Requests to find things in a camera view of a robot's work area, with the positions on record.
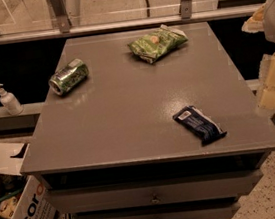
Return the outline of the grey drawer cabinet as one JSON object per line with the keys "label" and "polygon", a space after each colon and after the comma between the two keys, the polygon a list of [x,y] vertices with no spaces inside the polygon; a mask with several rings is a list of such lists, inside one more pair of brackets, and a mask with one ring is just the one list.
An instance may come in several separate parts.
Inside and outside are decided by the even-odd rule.
{"label": "grey drawer cabinet", "polygon": [[[275,127],[209,25],[155,64],[135,58],[125,32],[72,38],[61,61],[89,78],[49,94],[22,170],[73,219],[229,219],[261,179]],[[173,120],[195,106],[227,135],[204,145]]]}

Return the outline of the green soda can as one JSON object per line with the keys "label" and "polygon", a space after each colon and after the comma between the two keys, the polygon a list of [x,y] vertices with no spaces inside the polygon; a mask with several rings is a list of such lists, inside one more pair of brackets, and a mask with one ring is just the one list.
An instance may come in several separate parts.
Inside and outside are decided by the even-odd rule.
{"label": "green soda can", "polygon": [[54,73],[48,81],[50,88],[58,96],[67,95],[89,76],[88,67],[81,59],[73,59],[58,72]]}

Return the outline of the green chip bag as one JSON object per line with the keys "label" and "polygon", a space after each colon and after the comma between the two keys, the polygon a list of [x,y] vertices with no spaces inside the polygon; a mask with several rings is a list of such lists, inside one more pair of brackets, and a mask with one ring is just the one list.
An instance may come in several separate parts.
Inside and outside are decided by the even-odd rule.
{"label": "green chip bag", "polygon": [[154,64],[159,58],[186,43],[187,40],[188,37],[182,30],[162,24],[155,31],[129,43],[128,48],[145,62]]}

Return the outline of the white pump dispenser bottle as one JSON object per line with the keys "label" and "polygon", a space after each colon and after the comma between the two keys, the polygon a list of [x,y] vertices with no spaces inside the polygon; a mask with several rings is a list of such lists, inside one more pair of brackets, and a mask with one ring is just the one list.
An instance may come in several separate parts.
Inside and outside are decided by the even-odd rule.
{"label": "white pump dispenser bottle", "polygon": [[4,108],[11,115],[15,116],[17,114],[22,113],[23,106],[18,101],[16,96],[13,93],[8,92],[3,88],[3,85],[0,83],[0,103],[3,104]]}

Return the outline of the dark blue snack bar wrapper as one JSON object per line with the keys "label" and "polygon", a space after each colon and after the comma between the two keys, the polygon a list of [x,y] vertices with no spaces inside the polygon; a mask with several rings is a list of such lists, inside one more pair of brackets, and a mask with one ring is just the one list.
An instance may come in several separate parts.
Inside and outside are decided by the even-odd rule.
{"label": "dark blue snack bar wrapper", "polygon": [[226,131],[193,105],[183,107],[173,116],[173,120],[197,136],[204,145],[227,135]]}

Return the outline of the metal railing post middle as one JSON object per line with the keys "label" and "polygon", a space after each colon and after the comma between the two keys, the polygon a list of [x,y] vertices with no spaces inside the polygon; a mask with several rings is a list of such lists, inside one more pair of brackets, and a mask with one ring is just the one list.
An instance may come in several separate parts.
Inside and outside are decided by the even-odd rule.
{"label": "metal railing post middle", "polygon": [[59,30],[64,33],[70,32],[71,23],[69,22],[68,14],[66,13],[66,7],[64,0],[50,0],[51,6],[56,16]]}

